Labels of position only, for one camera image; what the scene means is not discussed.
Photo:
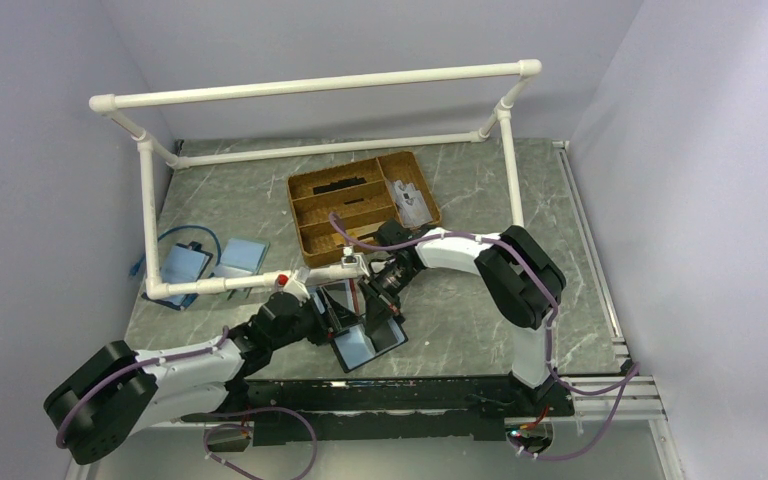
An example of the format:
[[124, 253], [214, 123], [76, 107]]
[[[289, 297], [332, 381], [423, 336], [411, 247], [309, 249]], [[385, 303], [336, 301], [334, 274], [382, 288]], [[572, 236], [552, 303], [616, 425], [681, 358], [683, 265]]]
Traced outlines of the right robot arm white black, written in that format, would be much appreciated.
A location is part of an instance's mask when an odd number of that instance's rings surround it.
[[513, 326], [511, 374], [518, 381], [510, 391], [513, 406], [524, 415], [534, 415], [548, 404], [547, 384], [554, 372], [547, 357], [548, 330], [566, 279], [523, 227], [470, 234], [430, 226], [408, 229], [388, 220], [373, 238], [376, 249], [389, 254], [389, 261], [360, 283], [368, 333], [400, 315], [398, 295], [420, 272], [445, 269], [476, 275]]

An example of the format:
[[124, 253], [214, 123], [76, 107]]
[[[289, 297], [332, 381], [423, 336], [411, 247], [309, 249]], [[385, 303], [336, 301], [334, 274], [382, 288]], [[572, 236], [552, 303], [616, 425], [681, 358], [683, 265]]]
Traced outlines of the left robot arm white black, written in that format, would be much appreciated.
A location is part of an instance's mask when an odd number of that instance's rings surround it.
[[317, 287], [304, 301], [274, 293], [247, 321], [202, 343], [134, 350], [123, 340], [111, 342], [45, 399], [55, 444], [85, 465], [174, 418], [235, 419], [253, 404], [247, 377], [277, 350], [303, 340], [326, 344], [364, 319], [364, 301]]

